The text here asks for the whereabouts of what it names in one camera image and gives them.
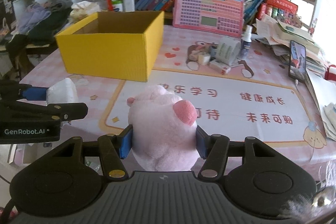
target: yellow box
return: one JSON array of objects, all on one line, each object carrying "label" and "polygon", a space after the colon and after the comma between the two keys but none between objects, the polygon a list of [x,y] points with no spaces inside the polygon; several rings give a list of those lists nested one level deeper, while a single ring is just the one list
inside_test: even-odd
[{"label": "yellow box", "polygon": [[68,73],[148,81],[163,36],[164,12],[99,12],[56,35]]}]

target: phone screen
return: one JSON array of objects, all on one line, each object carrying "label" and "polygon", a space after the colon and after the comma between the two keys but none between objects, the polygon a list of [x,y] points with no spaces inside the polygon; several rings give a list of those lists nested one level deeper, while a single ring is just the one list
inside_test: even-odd
[{"label": "phone screen", "polygon": [[291,40],[291,58],[289,77],[305,82],[306,75],[306,47]]}]

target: screw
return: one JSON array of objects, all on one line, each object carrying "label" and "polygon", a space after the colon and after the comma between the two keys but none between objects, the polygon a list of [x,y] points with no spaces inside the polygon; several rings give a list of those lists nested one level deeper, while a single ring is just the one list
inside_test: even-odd
[{"label": "screw", "polygon": [[125,175],[125,172],[122,170],[112,170],[109,172],[109,176],[112,178],[122,178]]},{"label": "screw", "polygon": [[205,169],[201,172],[201,175],[205,178],[214,178],[218,173],[215,170]]}]

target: pink plush toy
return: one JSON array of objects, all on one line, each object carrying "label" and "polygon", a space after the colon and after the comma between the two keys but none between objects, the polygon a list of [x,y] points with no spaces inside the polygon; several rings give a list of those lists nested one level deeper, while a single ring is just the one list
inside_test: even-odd
[{"label": "pink plush toy", "polygon": [[146,171],[188,171],[199,157],[197,113],[191,102],[173,90],[149,86],[128,98],[128,123],[133,125],[132,151]]}]

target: red box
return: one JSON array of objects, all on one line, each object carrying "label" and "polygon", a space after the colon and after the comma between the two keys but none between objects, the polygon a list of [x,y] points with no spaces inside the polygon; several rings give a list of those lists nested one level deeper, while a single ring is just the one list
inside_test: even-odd
[{"label": "red box", "polygon": [[265,2],[268,5],[271,5],[273,7],[276,7],[278,9],[284,10],[286,12],[289,12],[293,15],[296,15],[298,5],[294,4],[293,2],[290,2],[288,0],[265,0]]},{"label": "red box", "polygon": [[264,14],[266,12],[266,7],[267,7],[267,5],[265,3],[260,4],[256,19],[262,20]]}]

